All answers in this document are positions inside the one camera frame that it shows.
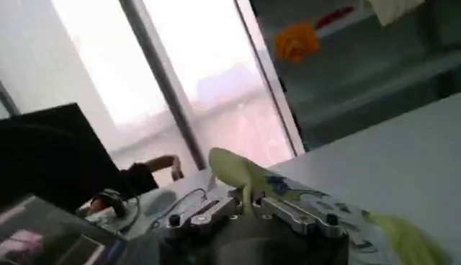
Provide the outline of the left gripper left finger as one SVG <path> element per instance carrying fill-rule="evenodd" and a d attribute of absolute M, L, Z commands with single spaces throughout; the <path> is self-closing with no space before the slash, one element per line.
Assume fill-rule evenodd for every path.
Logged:
<path fill-rule="evenodd" d="M 241 200 L 234 197 L 206 199 L 189 206 L 180 213 L 170 215 L 166 221 L 168 228 L 206 228 L 224 217 L 241 212 Z"/>

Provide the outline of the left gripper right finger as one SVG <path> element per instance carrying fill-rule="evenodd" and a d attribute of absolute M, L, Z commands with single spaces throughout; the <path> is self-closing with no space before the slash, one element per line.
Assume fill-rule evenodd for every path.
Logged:
<path fill-rule="evenodd" d="M 260 215 L 277 217 L 299 235 L 309 235 L 315 229 L 327 238 L 339 238 L 347 234 L 336 215 L 322 213 L 314 207 L 305 209 L 287 200 L 262 197 L 253 201 L 253 209 Z"/>

